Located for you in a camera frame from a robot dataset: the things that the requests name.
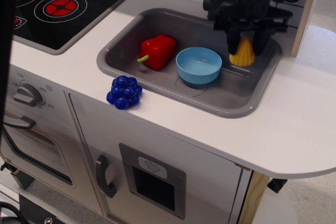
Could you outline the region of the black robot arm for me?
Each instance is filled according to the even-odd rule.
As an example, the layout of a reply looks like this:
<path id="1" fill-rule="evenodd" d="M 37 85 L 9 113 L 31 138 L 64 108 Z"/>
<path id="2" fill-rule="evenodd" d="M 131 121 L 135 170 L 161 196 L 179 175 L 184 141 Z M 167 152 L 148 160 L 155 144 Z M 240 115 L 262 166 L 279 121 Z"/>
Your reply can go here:
<path id="1" fill-rule="evenodd" d="M 275 33 L 285 33 L 292 13 L 270 6 L 271 0 L 238 0 L 215 11 L 214 29 L 226 33 L 227 49 L 236 54 L 243 33 L 253 35 L 253 51 L 263 53 Z"/>

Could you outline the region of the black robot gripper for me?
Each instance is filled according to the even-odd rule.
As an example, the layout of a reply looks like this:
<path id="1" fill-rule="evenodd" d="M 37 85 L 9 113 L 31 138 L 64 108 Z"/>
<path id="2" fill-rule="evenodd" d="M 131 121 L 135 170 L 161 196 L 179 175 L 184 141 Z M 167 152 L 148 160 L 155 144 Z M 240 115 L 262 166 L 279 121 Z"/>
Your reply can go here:
<path id="1" fill-rule="evenodd" d="M 253 50 L 261 55 L 268 45 L 273 31 L 286 31 L 292 12 L 270 6 L 271 0 L 238 0 L 234 5 L 221 5 L 215 12 L 214 29 L 227 33 L 228 52 L 235 54 L 241 39 L 241 31 L 254 31 Z"/>

